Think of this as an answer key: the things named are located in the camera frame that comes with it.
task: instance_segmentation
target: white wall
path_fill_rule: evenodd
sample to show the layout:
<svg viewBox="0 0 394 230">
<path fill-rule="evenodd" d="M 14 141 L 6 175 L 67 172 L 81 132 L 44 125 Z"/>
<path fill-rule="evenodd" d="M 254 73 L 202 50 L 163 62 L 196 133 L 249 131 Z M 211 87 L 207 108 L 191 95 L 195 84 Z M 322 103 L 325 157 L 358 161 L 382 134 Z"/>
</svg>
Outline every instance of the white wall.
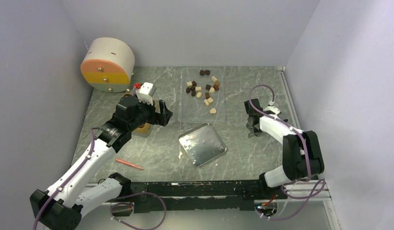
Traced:
<svg viewBox="0 0 394 230">
<path fill-rule="evenodd" d="M 59 1 L 0 0 L 0 230 L 32 229 L 29 196 L 70 166 L 91 87 Z"/>
<path fill-rule="evenodd" d="M 286 70 L 342 228 L 394 229 L 394 0 L 321 0 Z"/>
<path fill-rule="evenodd" d="M 285 66 L 320 0 L 63 0 L 87 45 L 126 42 L 137 66 Z"/>
</svg>

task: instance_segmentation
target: orange wire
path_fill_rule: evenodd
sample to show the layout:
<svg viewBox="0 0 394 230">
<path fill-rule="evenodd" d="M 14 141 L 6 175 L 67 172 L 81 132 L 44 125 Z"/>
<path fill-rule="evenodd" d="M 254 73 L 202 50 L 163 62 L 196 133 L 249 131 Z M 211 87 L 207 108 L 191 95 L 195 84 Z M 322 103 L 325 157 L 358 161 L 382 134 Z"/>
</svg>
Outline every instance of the orange wire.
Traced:
<svg viewBox="0 0 394 230">
<path fill-rule="evenodd" d="M 275 198 L 276 198 L 276 193 L 273 194 L 272 198 L 271 198 L 268 202 L 263 203 L 262 206 L 267 206 L 267 205 L 269 205 L 270 203 L 272 203 L 272 201 L 273 201 Z"/>
</svg>

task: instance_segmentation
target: gray marble tabletop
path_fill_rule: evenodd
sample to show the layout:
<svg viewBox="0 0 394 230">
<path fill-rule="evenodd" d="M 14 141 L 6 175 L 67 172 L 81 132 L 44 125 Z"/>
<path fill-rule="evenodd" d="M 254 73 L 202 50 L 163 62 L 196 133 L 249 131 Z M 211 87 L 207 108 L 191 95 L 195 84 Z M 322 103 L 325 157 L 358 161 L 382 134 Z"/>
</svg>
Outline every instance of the gray marble tabletop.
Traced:
<svg viewBox="0 0 394 230">
<path fill-rule="evenodd" d="M 131 82 L 154 83 L 157 86 L 155 95 L 166 101 L 174 115 L 166 127 L 154 126 L 147 138 L 133 135 L 116 155 L 116 158 L 143 167 L 143 171 L 111 159 L 95 175 L 93 183 L 115 172 L 137 182 L 257 179 L 259 174 L 281 165 L 282 148 L 275 139 L 268 134 L 247 137 L 249 131 L 245 127 L 247 115 L 243 105 L 254 86 L 267 84 L 275 90 L 275 106 L 282 111 L 280 118 L 287 118 L 291 122 L 290 102 L 275 67 L 202 67 L 222 69 L 224 72 L 221 90 L 225 90 L 226 121 L 212 125 L 228 151 L 199 168 L 185 154 L 179 157 L 179 135 L 200 125 L 178 120 L 183 68 L 185 67 L 135 67 Z M 72 164 L 88 147 L 90 128 L 99 127 L 111 118 L 122 95 L 123 93 L 93 91 Z M 265 106 L 271 92 L 258 88 L 254 95 Z"/>
</svg>

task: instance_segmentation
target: silver metal plate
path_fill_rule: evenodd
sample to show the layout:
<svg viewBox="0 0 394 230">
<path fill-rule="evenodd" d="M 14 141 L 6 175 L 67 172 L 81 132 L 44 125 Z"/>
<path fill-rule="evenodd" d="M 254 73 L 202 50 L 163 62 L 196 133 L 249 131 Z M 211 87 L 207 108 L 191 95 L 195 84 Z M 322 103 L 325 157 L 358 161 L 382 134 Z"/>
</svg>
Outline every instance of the silver metal plate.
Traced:
<svg viewBox="0 0 394 230">
<path fill-rule="evenodd" d="M 217 132 L 208 124 L 200 125 L 179 136 L 182 151 L 199 167 L 227 151 Z"/>
</svg>

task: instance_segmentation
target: red marker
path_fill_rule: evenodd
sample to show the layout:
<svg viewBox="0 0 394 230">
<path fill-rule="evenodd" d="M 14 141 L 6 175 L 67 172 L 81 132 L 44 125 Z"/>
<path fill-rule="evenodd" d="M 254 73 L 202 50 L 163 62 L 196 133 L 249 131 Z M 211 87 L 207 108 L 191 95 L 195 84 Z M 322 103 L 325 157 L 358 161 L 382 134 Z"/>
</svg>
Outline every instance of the red marker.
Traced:
<svg viewBox="0 0 394 230">
<path fill-rule="evenodd" d="M 139 169 L 139 170 L 143 170 L 142 167 L 137 166 L 137 165 L 132 164 L 132 163 L 129 163 L 129 162 L 127 162 L 127 161 L 121 160 L 121 159 L 115 159 L 115 161 L 117 161 L 117 162 L 119 162 L 119 163 L 121 163 L 121 164 L 127 165 L 127 166 L 129 166 L 129 167 L 132 167 L 132 168 L 136 168 L 136 169 Z"/>
</svg>

